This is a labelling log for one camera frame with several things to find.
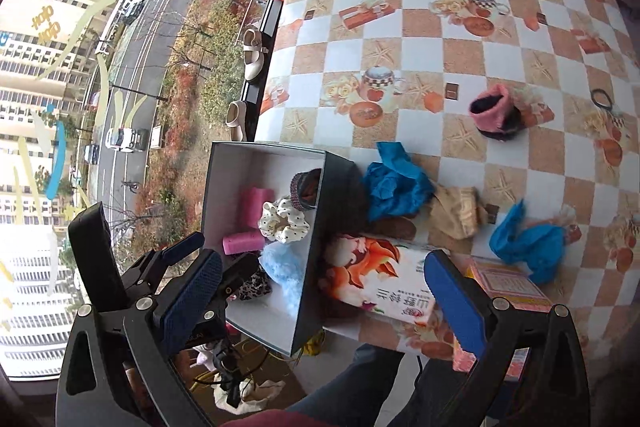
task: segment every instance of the screw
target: screw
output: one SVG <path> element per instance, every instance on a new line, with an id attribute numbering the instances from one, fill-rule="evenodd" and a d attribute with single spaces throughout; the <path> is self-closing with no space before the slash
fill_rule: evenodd
<path id="1" fill-rule="evenodd" d="M 81 317 L 86 317 L 89 313 L 91 313 L 91 304 L 83 304 L 80 306 L 78 310 L 78 315 Z"/>
<path id="2" fill-rule="evenodd" d="M 154 300 L 151 297 L 143 297 L 142 299 L 138 299 L 136 302 L 136 308 L 139 310 L 148 310 L 151 308 L 151 305 L 154 303 Z"/>
<path id="3" fill-rule="evenodd" d="M 493 304 L 494 304 L 494 308 L 500 311 L 508 310 L 509 306 L 511 306 L 509 301 L 502 297 L 495 298 Z"/>
<path id="4" fill-rule="evenodd" d="M 562 306 L 562 304 L 558 304 L 558 306 L 554 308 L 554 311 L 558 317 L 566 317 L 569 314 L 569 310 L 566 306 Z"/>

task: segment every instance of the open box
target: open box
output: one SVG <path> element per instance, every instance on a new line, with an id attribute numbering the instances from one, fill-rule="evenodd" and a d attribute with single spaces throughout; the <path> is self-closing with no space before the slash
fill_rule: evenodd
<path id="1" fill-rule="evenodd" d="M 306 210 L 310 229 L 302 241 L 289 243 L 305 271 L 297 317 L 286 312 L 282 288 L 272 283 L 270 295 L 231 301 L 226 320 L 258 342 L 285 355 L 299 350 L 322 328 L 316 265 L 332 235 L 354 232 L 363 226 L 363 197 L 357 167 L 330 152 L 252 142 L 213 142 L 202 212 L 204 248 L 222 253 L 225 235 L 243 232 L 238 226 L 239 195 L 246 188 L 272 188 L 276 199 L 290 193 L 298 172 L 322 169 L 315 210 Z M 225 268 L 235 256 L 222 254 Z"/>

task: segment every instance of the pink foam hair roller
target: pink foam hair roller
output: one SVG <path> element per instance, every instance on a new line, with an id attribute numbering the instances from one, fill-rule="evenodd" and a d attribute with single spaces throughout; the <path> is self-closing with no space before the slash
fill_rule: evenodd
<path id="1" fill-rule="evenodd" d="M 262 250 L 264 248 L 265 238 L 260 230 L 252 230 L 251 232 L 233 233 L 225 235 L 222 238 L 222 248 L 226 255 L 234 255 L 236 253 L 251 252 Z"/>
<path id="2" fill-rule="evenodd" d="M 262 217 L 262 205 L 274 199 L 275 193 L 270 188 L 251 187 L 243 191 L 240 195 L 239 225 L 257 229 Z"/>

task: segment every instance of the blue fluffy item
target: blue fluffy item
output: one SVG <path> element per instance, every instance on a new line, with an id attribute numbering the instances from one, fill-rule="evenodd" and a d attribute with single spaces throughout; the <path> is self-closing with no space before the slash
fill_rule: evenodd
<path id="1" fill-rule="evenodd" d="M 489 248 L 505 263 L 524 261 L 532 271 L 531 282 L 543 284 L 556 276 L 564 253 L 564 229 L 556 225 L 536 225 L 518 233 L 524 217 L 524 201 L 514 204 L 495 229 Z"/>
<path id="2" fill-rule="evenodd" d="M 369 220 L 415 214 L 433 195 L 433 185 L 400 142 L 378 142 L 377 146 L 382 163 L 369 165 L 363 178 L 369 193 Z"/>
<path id="3" fill-rule="evenodd" d="M 273 282 L 282 286 L 287 313 L 296 318 L 302 298 L 302 284 L 305 280 L 300 259 L 295 256 L 289 245 L 276 241 L 262 249 L 260 265 Z"/>

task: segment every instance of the white scrunchie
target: white scrunchie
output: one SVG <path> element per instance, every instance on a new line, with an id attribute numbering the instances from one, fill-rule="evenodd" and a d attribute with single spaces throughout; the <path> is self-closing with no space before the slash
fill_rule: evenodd
<path id="1" fill-rule="evenodd" d="M 280 198 L 275 203 L 267 201 L 263 204 L 258 228 L 270 241 L 280 241 L 283 244 L 300 241 L 309 232 L 305 214 L 293 208 L 291 198 Z"/>

